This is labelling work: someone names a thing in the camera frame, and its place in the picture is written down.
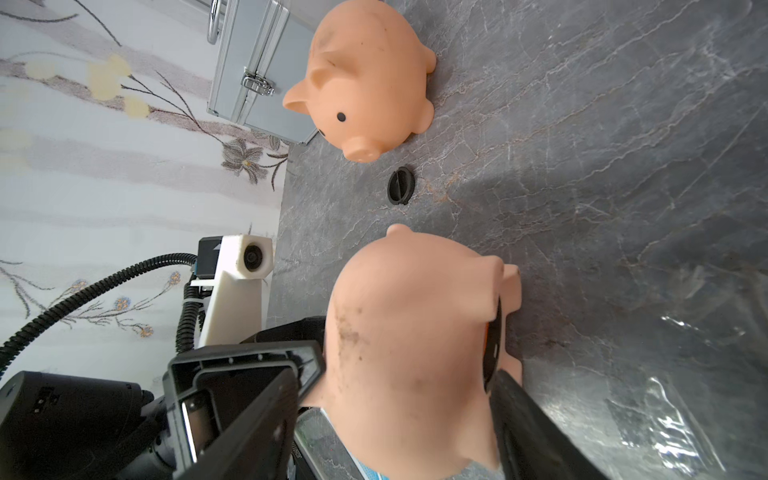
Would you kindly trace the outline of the pink piggy bank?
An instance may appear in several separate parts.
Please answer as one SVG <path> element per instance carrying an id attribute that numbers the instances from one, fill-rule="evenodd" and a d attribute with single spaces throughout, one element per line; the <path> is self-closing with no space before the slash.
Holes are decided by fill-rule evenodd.
<path id="1" fill-rule="evenodd" d="M 505 348 L 519 268 L 402 224 L 356 253 L 331 293 L 326 370 L 305 399 L 358 461 L 391 479 L 500 466 L 490 381 L 522 377 Z"/>

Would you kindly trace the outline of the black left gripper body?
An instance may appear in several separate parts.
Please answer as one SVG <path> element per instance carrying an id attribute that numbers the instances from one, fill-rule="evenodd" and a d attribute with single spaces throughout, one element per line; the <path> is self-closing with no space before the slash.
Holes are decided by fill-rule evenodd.
<path id="1" fill-rule="evenodd" d="M 153 421 L 154 433 L 114 479 L 179 479 L 194 462 L 187 401 L 164 397 L 141 407 L 142 420 Z"/>

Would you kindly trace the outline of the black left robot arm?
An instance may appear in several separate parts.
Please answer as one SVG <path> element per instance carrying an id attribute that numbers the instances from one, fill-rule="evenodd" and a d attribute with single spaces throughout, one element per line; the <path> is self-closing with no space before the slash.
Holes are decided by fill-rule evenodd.
<path id="1" fill-rule="evenodd" d="M 284 479 L 301 402 L 321 379 L 325 321 L 175 357 L 135 383 L 23 371 L 1 390 L 5 479 Z"/>

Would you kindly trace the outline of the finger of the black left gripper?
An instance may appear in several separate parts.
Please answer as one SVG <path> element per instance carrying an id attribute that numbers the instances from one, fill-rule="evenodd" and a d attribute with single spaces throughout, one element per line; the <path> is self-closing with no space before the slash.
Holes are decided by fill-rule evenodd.
<path id="1" fill-rule="evenodd" d="M 306 317 L 295 322 L 259 331 L 241 341 L 241 344 L 315 341 L 319 345 L 323 345 L 325 341 L 325 323 L 325 316 Z"/>
<path id="2" fill-rule="evenodd" d="M 324 372 L 310 340 L 178 355 L 163 378 L 177 470 L 287 470 L 299 405 Z"/>

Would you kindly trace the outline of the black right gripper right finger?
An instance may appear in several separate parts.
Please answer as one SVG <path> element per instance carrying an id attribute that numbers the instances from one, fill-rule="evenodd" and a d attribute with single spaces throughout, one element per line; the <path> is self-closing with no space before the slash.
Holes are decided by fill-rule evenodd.
<path id="1" fill-rule="evenodd" d="M 507 479 L 606 479 L 506 371 L 494 373 L 489 402 Z"/>

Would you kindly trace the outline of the black round rubber plug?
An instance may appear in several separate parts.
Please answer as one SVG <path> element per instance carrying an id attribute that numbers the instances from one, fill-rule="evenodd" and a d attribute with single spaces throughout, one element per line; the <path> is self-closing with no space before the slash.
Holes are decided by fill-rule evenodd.
<path id="1" fill-rule="evenodd" d="M 392 205 L 407 205 L 412 198 L 416 178 L 412 170 L 401 166 L 395 170 L 387 184 L 387 197 Z"/>

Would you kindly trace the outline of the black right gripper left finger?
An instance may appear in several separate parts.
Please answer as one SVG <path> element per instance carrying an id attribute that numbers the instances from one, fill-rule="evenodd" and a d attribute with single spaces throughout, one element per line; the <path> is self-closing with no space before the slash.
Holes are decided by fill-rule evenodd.
<path id="1" fill-rule="evenodd" d="M 294 367 L 175 367 L 196 455 L 179 479 L 284 479 L 299 386 Z"/>

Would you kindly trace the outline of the tan piggy bank front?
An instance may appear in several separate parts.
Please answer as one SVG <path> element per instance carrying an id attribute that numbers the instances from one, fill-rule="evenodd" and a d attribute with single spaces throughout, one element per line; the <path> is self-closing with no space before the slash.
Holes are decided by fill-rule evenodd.
<path id="1" fill-rule="evenodd" d="M 310 116 L 344 157 L 378 160 L 422 134 L 435 115 L 427 77 L 437 64 L 408 21 L 382 1 L 344 1 L 321 21 L 286 109 Z"/>

